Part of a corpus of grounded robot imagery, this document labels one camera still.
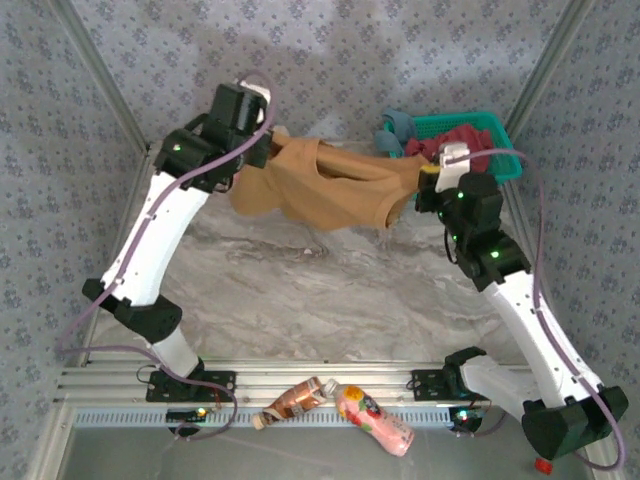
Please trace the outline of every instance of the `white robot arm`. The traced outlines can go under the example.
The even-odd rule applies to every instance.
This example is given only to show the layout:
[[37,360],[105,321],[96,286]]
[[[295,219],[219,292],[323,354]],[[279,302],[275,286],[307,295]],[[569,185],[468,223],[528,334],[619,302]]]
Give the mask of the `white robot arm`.
[[[233,175],[245,163],[264,166],[271,133],[252,139],[254,145],[241,156],[195,174],[195,170],[216,162],[254,136],[267,107],[263,92],[246,82],[220,85],[209,114],[198,116],[167,136],[155,160],[156,172],[145,204],[120,254],[102,278],[89,279],[83,287],[85,296],[95,300],[115,282],[115,288],[100,306],[144,337],[162,365],[181,377],[192,378],[202,371],[203,364],[180,329],[181,308],[160,295],[160,284],[182,235],[209,195],[228,190]],[[168,195],[164,193],[190,172],[195,176]],[[150,217],[151,206],[162,195],[166,195],[164,200]],[[146,231],[139,237],[139,229],[146,221]],[[131,256],[122,272],[128,254]]]
[[[533,376],[523,380],[475,347],[447,357],[443,375],[454,394],[480,395],[519,420],[532,446],[550,460],[611,432],[585,384],[616,420],[628,400],[619,387],[604,387],[540,298],[538,311],[548,332],[543,328],[534,309],[531,266],[518,244],[500,230],[503,200],[496,181],[489,173],[472,172],[463,159],[468,155],[466,144],[442,146],[440,165],[423,167],[420,173],[416,210],[437,213],[455,243],[457,265],[496,308]],[[414,372],[414,380],[416,375],[428,395],[428,379],[436,377]],[[437,393],[436,386],[431,395]]]

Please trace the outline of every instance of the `cable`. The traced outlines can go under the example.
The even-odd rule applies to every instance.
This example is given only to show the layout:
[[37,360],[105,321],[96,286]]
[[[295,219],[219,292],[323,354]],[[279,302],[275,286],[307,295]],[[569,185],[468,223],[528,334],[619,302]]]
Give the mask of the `cable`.
[[627,460],[626,445],[625,445],[624,437],[622,435],[622,431],[620,430],[620,426],[618,425],[618,422],[616,421],[616,419],[613,417],[613,414],[611,413],[611,410],[609,410],[609,407],[607,407],[607,405],[604,403],[602,398],[600,398],[600,396],[595,391],[595,389],[591,385],[589,385],[589,383],[584,378],[582,378],[582,376],[580,375],[580,370],[578,370],[578,368],[573,364],[573,362],[571,361],[567,353],[564,351],[564,349],[556,339],[555,335],[551,331],[551,328],[549,327],[549,323],[547,322],[547,319],[545,318],[544,314],[542,313],[542,310],[540,309],[540,300],[542,298],[542,294],[540,291],[541,290],[540,289],[540,272],[542,271],[542,261],[543,261],[542,252],[544,247],[543,237],[544,237],[545,216],[544,216],[544,189],[543,189],[544,184],[543,184],[542,175],[540,174],[540,170],[538,169],[538,166],[534,162],[529,161],[529,159],[527,159],[527,156],[524,153],[519,152],[517,150],[509,149],[509,148],[491,148],[488,150],[473,152],[468,155],[464,155],[462,157],[449,160],[446,164],[452,165],[454,163],[460,163],[466,160],[472,160],[480,156],[497,155],[497,154],[515,155],[517,157],[520,157],[523,160],[525,160],[527,162],[527,165],[531,167],[532,170],[534,171],[536,180],[538,181],[538,191],[539,191],[538,198],[540,201],[539,213],[538,213],[540,225],[538,226],[538,243],[536,246],[536,258],[535,258],[534,267],[533,267],[533,306],[536,312],[536,317],[538,318],[538,321],[540,322],[540,326],[542,327],[542,330],[544,331],[545,335],[549,339],[549,343],[551,343],[553,349],[556,351],[558,356],[562,359],[562,361],[567,366],[571,374],[578,379],[580,384],[584,387],[587,393],[591,395],[596,405],[598,405],[598,407],[602,411],[602,414],[611,425],[611,429],[614,433],[616,443],[618,444],[618,458],[611,465],[599,465],[587,458],[584,458],[578,453],[575,453],[575,455],[580,460],[582,460],[588,467],[593,468],[594,470],[600,470],[604,472],[619,470],[620,468],[622,468],[622,466],[625,464]]
[[143,368],[156,368],[156,366],[153,364],[143,365],[138,370],[136,370],[136,380],[138,380],[140,383],[144,383],[145,385],[149,385],[149,382],[145,382],[140,378],[140,372],[142,371]]
[[[169,196],[169,194],[173,190],[178,188],[180,185],[182,185],[184,182],[191,180],[192,178],[197,177],[199,175],[202,175],[203,173],[206,173],[210,170],[218,168],[219,166],[224,165],[227,162],[230,162],[237,156],[242,155],[244,152],[249,150],[253,145],[255,145],[256,142],[258,142],[262,138],[262,136],[267,133],[269,128],[271,128],[276,115],[276,100],[275,100],[276,92],[271,79],[266,74],[262,73],[259,70],[250,70],[246,72],[242,77],[240,77],[240,79],[238,80],[238,83],[243,80],[246,80],[249,76],[253,76],[253,75],[260,77],[267,84],[267,88],[271,92],[271,101],[269,102],[269,106],[267,107],[267,112],[265,114],[265,119],[262,122],[262,125],[260,125],[260,127],[254,132],[253,136],[250,139],[248,139],[239,147],[233,149],[229,153],[214,160],[213,162],[208,163],[207,165],[203,165],[202,167],[196,168],[195,170],[182,175],[181,177],[174,180],[169,186],[167,186],[162,191],[162,193],[158,196],[158,198],[153,203],[153,205],[151,205],[151,208],[149,208],[147,215],[145,216],[144,220],[140,224],[140,227],[136,231],[129,245],[129,248],[124,254],[124,257],[120,264],[120,268],[118,269],[118,272],[116,273],[113,282],[110,285],[108,285],[104,289],[104,292],[102,292],[102,294],[93,303],[91,303],[91,305],[89,305],[87,309],[85,309],[80,315],[78,315],[78,317],[71,323],[71,325],[69,325],[62,332],[62,335],[56,342],[56,347],[55,347],[55,350],[58,353],[69,355],[74,353],[90,353],[90,352],[134,352],[147,357],[148,359],[155,362],[156,364],[161,363],[158,358],[156,358],[154,355],[150,354],[146,350],[143,350],[142,348],[132,347],[129,345],[110,345],[110,346],[104,346],[104,347],[82,347],[82,348],[69,348],[69,349],[65,349],[64,345],[66,341],[69,339],[69,337],[71,336],[71,334],[80,325],[86,322],[89,319],[89,317],[98,309],[98,307],[102,304],[102,302],[104,302],[104,300],[106,300],[109,297],[109,295],[113,293],[113,291],[116,289],[118,284],[124,281],[124,274],[127,271],[127,267],[129,266],[129,263],[131,262],[131,259],[133,258],[133,255],[136,249],[138,248],[138,245],[140,244],[140,241],[143,235],[145,234],[147,227],[149,226],[149,223],[151,223],[151,220],[153,219],[155,213],[158,211],[158,209],[160,208],[162,203],[166,200],[166,198]],[[178,380],[182,383],[208,387],[208,388],[214,389],[214,391],[221,390],[222,392],[226,393],[231,398],[231,401],[233,402],[233,413],[231,414],[229,421],[225,425],[223,425],[222,427],[220,427],[219,429],[215,430],[212,433],[209,433],[207,435],[202,435],[197,439],[194,438],[192,439],[192,441],[201,440],[204,438],[211,438],[215,435],[218,435],[222,432],[227,431],[230,428],[231,424],[235,421],[236,414],[238,413],[238,400],[236,399],[235,395],[231,390],[227,389],[222,385],[218,385],[216,383],[203,382],[199,380],[191,380],[185,377],[181,377],[180,375],[172,372],[167,366],[164,366],[164,365],[161,366],[161,369],[171,378]]]
[[444,229],[444,250],[447,252],[447,258],[449,261],[454,265],[457,265],[458,260],[454,260],[453,255],[451,255],[451,249],[449,248],[449,231],[446,228]]
[[[467,410],[471,410],[479,399],[480,399],[480,395],[476,395],[475,398],[471,400],[471,403],[467,406]],[[490,408],[491,408],[491,404],[489,404],[489,408],[487,408],[487,412],[489,411]]]

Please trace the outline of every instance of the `teal basket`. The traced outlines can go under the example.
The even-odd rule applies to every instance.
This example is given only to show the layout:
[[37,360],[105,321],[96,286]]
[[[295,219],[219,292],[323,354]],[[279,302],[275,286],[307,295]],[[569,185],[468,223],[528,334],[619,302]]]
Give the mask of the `teal basket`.
[[[444,115],[429,115],[426,117],[413,117],[418,129],[418,140],[434,138],[441,133],[446,133],[465,123],[478,130],[489,130],[491,140],[495,148],[513,148],[507,132],[502,123],[491,112],[449,113]],[[385,122],[384,129],[393,132],[391,122]],[[520,160],[515,155],[492,155],[489,160],[489,173],[491,173],[498,185],[507,180],[518,178],[522,175]]]

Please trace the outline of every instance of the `patterned wallpaper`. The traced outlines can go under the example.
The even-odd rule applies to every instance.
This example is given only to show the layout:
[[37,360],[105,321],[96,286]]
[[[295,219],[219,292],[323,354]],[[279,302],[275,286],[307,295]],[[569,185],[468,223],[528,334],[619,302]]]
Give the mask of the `patterned wallpaper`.
[[[640,6],[598,2],[516,145],[541,167],[545,271],[559,320],[592,368],[631,400],[640,478]],[[537,190],[520,185],[536,223]]]
[[506,119],[558,15],[550,0],[73,0],[148,140],[249,67],[292,134],[369,140],[387,106]]
[[0,5],[0,479],[23,478],[138,154],[45,2]]

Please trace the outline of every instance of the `plastic bottle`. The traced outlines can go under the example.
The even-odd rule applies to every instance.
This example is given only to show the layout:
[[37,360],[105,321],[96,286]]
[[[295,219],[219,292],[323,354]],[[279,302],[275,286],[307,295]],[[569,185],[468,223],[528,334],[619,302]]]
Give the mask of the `plastic bottle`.
[[324,391],[327,396],[334,396],[340,415],[370,433],[387,452],[398,457],[407,453],[413,442],[413,429],[378,406],[360,387],[340,385],[331,379]]
[[262,430],[267,425],[302,415],[326,401],[322,383],[318,377],[311,377],[291,387],[262,412],[253,415],[251,423],[256,430]]

